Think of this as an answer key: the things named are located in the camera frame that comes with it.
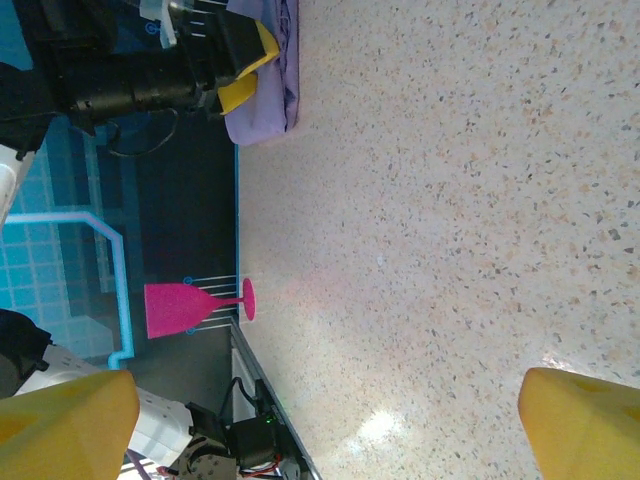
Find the purple cloth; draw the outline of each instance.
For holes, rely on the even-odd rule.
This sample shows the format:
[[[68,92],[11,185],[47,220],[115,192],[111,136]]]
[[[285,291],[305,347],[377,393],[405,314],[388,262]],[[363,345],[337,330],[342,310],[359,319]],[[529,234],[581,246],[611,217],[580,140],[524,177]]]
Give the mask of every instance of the purple cloth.
[[[225,116],[231,140],[251,145],[288,132],[298,119],[298,0],[229,0],[227,10],[260,20],[280,45],[280,55],[256,71],[256,94]]]

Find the terrazzo countertop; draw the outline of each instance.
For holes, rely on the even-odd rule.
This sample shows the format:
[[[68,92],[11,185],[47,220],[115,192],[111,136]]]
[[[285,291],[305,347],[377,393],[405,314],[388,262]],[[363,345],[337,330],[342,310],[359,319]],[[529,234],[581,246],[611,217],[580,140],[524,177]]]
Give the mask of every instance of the terrazzo countertop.
[[[640,387],[640,3],[300,0],[243,325],[323,478],[536,478],[525,371]]]

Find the purple towel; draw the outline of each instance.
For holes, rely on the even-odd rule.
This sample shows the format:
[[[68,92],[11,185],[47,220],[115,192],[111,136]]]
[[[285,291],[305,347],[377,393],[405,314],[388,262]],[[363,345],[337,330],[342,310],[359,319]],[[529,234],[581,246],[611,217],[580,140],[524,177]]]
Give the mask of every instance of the purple towel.
[[[251,145],[291,130],[298,117],[298,0],[229,0],[227,10],[260,20],[280,55],[257,70],[256,94],[225,116],[231,140]]]

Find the black mount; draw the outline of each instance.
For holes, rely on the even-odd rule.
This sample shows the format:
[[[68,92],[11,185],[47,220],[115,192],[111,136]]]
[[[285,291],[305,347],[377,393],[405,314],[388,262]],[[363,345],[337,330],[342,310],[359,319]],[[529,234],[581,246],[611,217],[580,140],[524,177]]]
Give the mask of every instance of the black mount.
[[[22,159],[37,151],[51,120],[67,115],[95,127],[133,112],[222,109],[218,88],[265,55],[254,20],[215,9],[194,35],[185,22],[178,44],[114,54],[117,24],[104,0],[13,0],[34,68],[0,63],[0,144]]]

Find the speckled countertop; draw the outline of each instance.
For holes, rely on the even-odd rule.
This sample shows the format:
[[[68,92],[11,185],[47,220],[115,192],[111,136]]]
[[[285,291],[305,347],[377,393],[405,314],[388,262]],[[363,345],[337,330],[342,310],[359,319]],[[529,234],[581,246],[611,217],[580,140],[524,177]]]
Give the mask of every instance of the speckled countertop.
[[[536,478],[528,368],[640,387],[640,3],[300,1],[244,332],[325,479]]]

